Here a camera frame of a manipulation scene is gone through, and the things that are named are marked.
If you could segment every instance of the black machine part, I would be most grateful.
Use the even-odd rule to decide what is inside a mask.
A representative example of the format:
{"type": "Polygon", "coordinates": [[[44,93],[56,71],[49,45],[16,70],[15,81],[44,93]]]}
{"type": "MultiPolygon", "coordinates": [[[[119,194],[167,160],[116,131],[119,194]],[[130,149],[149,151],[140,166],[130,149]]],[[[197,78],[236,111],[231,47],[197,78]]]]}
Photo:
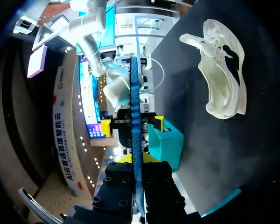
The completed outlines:
{"type": "MultiPolygon", "coordinates": [[[[105,173],[104,183],[93,198],[93,210],[75,206],[76,213],[73,217],[67,217],[64,224],[131,223],[135,188],[133,164],[110,162],[105,173]]],[[[171,175],[172,169],[165,161],[143,164],[146,223],[199,222],[197,212],[186,214],[184,197],[171,175]]]]}

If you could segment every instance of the teal box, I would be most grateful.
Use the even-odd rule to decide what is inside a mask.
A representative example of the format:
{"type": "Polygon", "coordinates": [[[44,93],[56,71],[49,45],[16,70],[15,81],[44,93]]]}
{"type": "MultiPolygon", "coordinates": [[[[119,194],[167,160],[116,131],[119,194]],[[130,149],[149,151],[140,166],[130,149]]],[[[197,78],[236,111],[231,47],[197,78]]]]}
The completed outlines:
{"type": "Polygon", "coordinates": [[[152,125],[147,125],[147,127],[150,154],[160,161],[167,161],[173,172],[176,172],[181,160],[183,134],[166,119],[164,132],[154,129],[152,125]]]}

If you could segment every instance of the pink sign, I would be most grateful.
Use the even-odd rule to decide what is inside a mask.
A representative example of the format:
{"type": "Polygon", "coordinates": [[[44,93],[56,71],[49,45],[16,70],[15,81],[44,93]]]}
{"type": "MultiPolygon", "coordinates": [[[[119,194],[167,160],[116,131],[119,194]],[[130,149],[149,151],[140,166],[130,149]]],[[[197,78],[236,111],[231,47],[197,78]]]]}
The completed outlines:
{"type": "Polygon", "coordinates": [[[45,65],[45,58],[48,47],[42,45],[39,49],[32,53],[29,59],[27,77],[32,78],[42,72],[45,65]]]}

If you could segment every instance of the display screen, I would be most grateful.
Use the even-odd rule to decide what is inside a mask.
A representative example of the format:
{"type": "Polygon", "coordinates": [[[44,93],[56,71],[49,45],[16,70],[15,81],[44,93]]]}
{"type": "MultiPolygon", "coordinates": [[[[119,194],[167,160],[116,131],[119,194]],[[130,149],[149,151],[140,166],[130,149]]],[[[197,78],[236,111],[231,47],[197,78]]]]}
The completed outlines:
{"type": "Polygon", "coordinates": [[[98,80],[89,72],[89,63],[82,57],[80,57],[80,88],[88,134],[91,138],[105,138],[100,124],[98,80]]]}
{"type": "MultiPolygon", "coordinates": [[[[102,38],[99,33],[92,35],[100,48],[115,46],[115,7],[107,7],[106,12],[106,29],[105,33],[102,34],[102,38]]],[[[80,12],[79,16],[83,16],[85,14],[86,13],[84,12],[80,12]]],[[[76,51],[77,55],[82,54],[78,45],[76,47],[76,51]]]]}

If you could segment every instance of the white cable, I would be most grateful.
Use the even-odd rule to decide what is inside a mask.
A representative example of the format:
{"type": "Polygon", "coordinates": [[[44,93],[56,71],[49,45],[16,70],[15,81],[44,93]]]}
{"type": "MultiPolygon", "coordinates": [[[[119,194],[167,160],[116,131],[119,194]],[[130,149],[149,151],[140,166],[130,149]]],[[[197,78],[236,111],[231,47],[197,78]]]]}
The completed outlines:
{"type": "MultiPolygon", "coordinates": [[[[128,59],[128,58],[131,58],[130,56],[125,56],[125,57],[121,57],[121,60],[123,60],[123,59],[128,59]]],[[[155,59],[153,59],[152,57],[147,57],[147,56],[139,56],[139,57],[137,57],[137,58],[146,58],[146,59],[151,59],[151,60],[153,60],[154,62],[156,62],[159,66],[160,66],[160,68],[162,69],[162,73],[163,73],[163,76],[162,76],[162,80],[159,82],[159,84],[157,84],[157,86],[155,87],[155,88],[152,88],[152,89],[150,89],[150,90],[148,90],[148,91],[143,91],[143,92],[141,92],[140,94],[143,94],[143,93],[148,93],[148,92],[151,92],[152,90],[156,90],[156,89],[158,89],[161,85],[162,85],[162,83],[163,83],[163,81],[164,81],[164,79],[165,79],[165,71],[164,71],[164,68],[163,68],[163,66],[157,61],[157,60],[155,60],[155,59]]],[[[113,61],[116,61],[116,60],[118,60],[118,59],[112,59],[112,60],[108,60],[108,61],[102,61],[101,60],[101,62],[113,62],[113,61]]]]}

